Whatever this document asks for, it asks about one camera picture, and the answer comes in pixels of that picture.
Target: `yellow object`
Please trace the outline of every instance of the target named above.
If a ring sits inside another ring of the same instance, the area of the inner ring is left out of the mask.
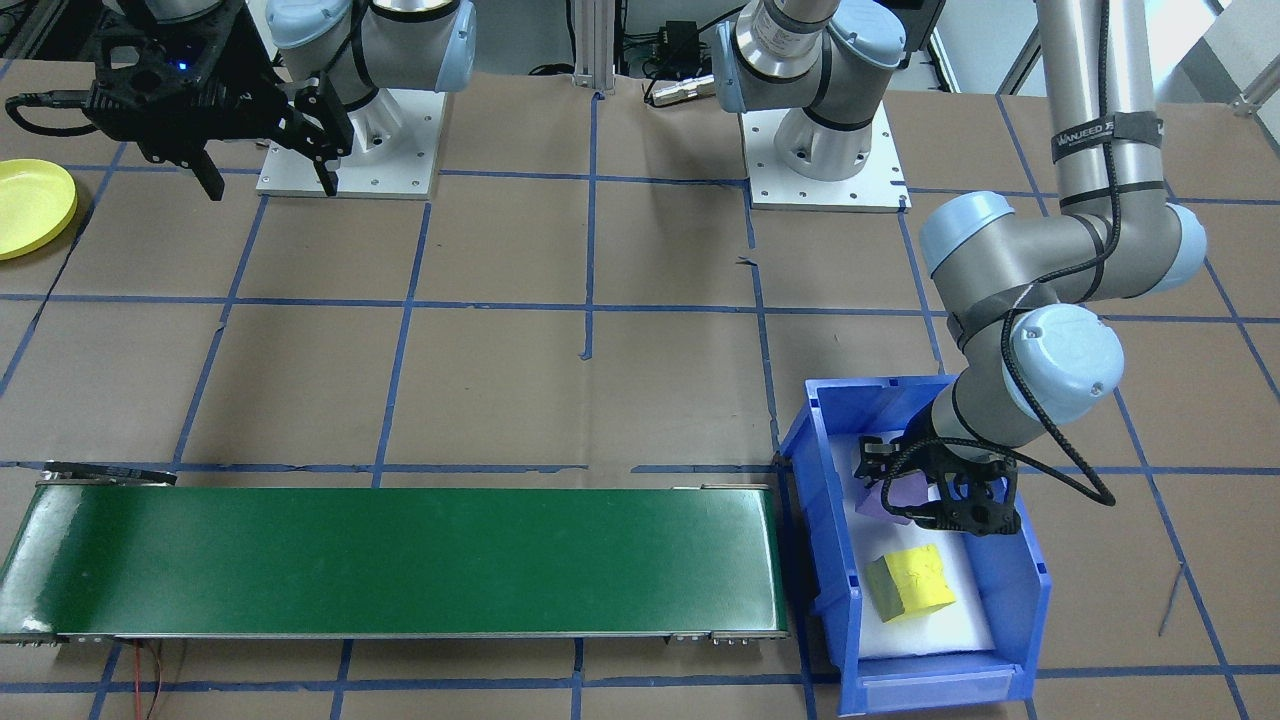
[[[937,612],[956,601],[933,543],[883,555],[863,575],[884,623]]]
[[[0,260],[37,250],[72,222],[76,181],[45,160],[0,163]]]

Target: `brown paper floor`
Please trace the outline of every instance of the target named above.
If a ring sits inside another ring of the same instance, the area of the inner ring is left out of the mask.
[[[0,96],[88,76],[4,64]],[[211,145],[214,204],[133,147],[0,118],[0,159],[67,165],[84,205],[0,264],[0,542],[36,479],[22,465],[50,457],[219,486],[777,484],[805,378],[963,369],[919,275],[929,211],[969,190],[1056,206],[1043,100],[887,105],[904,217],[750,210],[736,118],[648,109],[625,79],[593,100],[476,77],[430,206],[259,199],[252,143]],[[1097,307],[1129,368],[1068,436],[1120,505],[1028,477],[1055,580],[1036,700],[910,717],[1280,716],[1280,160],[1225,108],[1161,111],[1210,263]],[[788,641],[165,643],[157,717],[832,717],[808,561],[788,557]],[[1179,560],[1193,584],[1157,637]],[[131,717],[132,679],[129,648],[3,647],[0,716]]]

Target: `robotic arm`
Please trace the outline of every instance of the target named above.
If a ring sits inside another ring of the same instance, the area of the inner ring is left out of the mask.
[[[1140,0],[1041,0],[1037,12],[1061,215],[1016,218],[998,195],[977,192],[925,222],[925,261],[969,368],[896,442],[863,442],[858,474],[882,480],[890,512],[925,528],[1018,532],[1012,460],[1115,505],[1059,429],[1124,372],[1120,341],[1079,304],[1176,287],[1204,260],[1203,227],[1166,202]],[[1088,486],[1012,450],[1046,432]],[[892,480],[910,470],[940,500],[892,505]]]
[[[809,178],[851,178],[905,42],[873,0],[753,0],[716,28],[716,95],[730,113],[792,108],[773,136],[778,156]]]
[[[342,159],[398,132],[394,100],[381,87],[456,91],[471,77],[471,0],[273,0],[273,35],[301,78],[289,83],[276,76],[244,0],[104,3],[91,88],[18,95],[6,113],[38,135],[101,129],[137,142],[147,161],[193,172],[211,200],[224,181],[205,151],[210,140],[274,140],[311,160],[332,196]],[[79,109],[92,124],[37,126],[22,117],[29,106]]]

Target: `yellow dish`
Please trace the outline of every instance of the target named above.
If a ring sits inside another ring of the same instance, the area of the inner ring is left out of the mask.
[[[46,160],[0,161],[0,260],[58,237],[76,214],[76,181]]]

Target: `blue plastic bin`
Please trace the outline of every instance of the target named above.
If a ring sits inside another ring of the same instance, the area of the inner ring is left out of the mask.
[[[813,612],[841,669],[840,715],[1027,700],[1036,683],[1050,577],[1021,500],[1016,536],[964,536],[995,651],[859,660],[863,593],[836,462],[852,462],[861,434],[892,436],[951,377],[808,380],[808,406],[782,443],[791,459],[818,573]]]

